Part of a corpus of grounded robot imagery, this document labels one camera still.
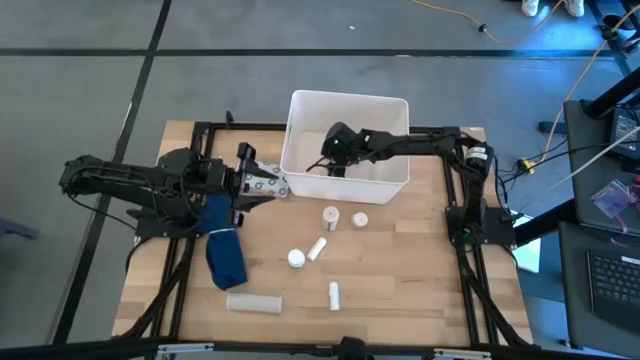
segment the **white cylinder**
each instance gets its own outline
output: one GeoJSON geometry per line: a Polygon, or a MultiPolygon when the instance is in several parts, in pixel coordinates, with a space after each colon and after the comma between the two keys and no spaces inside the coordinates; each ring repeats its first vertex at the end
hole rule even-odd
{"type": "Polygon", "coordinates": [[[334,206],[329,206],[322,212],[322,227],[327,231],[335,231],[340,219],[340,212],[334,206]]]}
{"type": "Polygon", "coordinates": [[[280,314],[282,313],[282,296],[228,294],[227,309],[280,314]]]}
{"type": "Polygon", "coordinates": [[[340,310],[340,291],[338,290],[338,283],[335,281],[329,283],[329,310],[340,310]]]}
{"type": "Polygon", "coordinates": [[[304,254],[298,249],[289,251],[288,259],[289,265],[293,268],[299,269],[304,265],[304,254]]]}
{"type": "Polygon", "coordinates": [[[309,258],[309,260],[316,261],[318,254],[320,254],[320,251],[322,251],[325,245],[327,245],[327,239],[323,237],[319,238],[318,241],[316,241],[316,244],[313,245],[313,247],[311,248],[311,250],[309,250],[309,253],[307,254],[307,257],[309,258]]]}
{"type": "Polygon", "coordinates": [[[369,217],[365,213],[355,213],[351,216],[351,223],[357,228],[363,228],[369,223],[369,217]]]}

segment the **wooden table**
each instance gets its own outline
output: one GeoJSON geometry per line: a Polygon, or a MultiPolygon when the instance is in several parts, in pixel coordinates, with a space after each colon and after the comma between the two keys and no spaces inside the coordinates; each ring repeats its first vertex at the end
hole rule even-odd
{"type": "MultiPolygon", "coordinates": [[[[193,124],[169,121],[160,154],[189,146],[193,124]]],[[[482,129],[466,131],[484,138],[482,129]]],[[[280,131],[218,130],[213,156],[221,156],[226,164],[235,166],[237,145],[247,141],[256,148],[259,159],[279,162],[283,140],[284,132],[280,131]]],[[[290,194],[286,200],[261,205],[246,216],[238,234],[249,282],[231,291],[281,295],[281,315],[227,310],[227,293],[213,284],[205,260],[206,240],[199,239],[180,338],[333,344],[343,336],[354,336],[377,345],[468,346],[458,266],[447,240],[447,196],[441,160],[412,157],[410,179],[386,205],[290,194]],[[321,226],[322,210],[329,205],[341,213],[333,233],[321,226]],[[358,211],[369,216],[366,230],[355,230],[348,221],[358,211]],[[287,262],[289,250],[306,252],[319,236],[326,237],[328,244],[318,259],[308,261],[302,269],[292,269],[287,262]],[[329,311],[328,306],[328,284],[332,280],[340,284],[342,309],[338,312],[329,311]]],[[[496,206],[493,181],[493,177],[487,181],[486,197],[496,206]]],[[[167,247],[168,239],[153,239],[134,255],[114,335],[128,330],[156,295],[167,247]]],[[[483,246],[483,251],[493,300],[520,336],[531,341],[512,258],[498,246],[483,246]]],[[[482,307],[475,300],[480,338],[487,341],[482,307]]],[[[162,334],[168,333],[172,310],[170,298],[162,334]]]]}

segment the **white container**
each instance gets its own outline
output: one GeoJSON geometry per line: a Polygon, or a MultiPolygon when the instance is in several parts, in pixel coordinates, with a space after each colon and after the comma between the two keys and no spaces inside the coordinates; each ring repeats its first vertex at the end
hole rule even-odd
{"type": "Polygon", "coordinates": [[[344,178],[327,176],[320,167],[306,172],[321,157],[327,131],[339,121],[355,132],[364,128],[407,135],[409,104],[380,96],[294,92],[280,161],[291,191],[297,196],[386,204],[409,182],[408,156],[350,166],[344,178]]]}

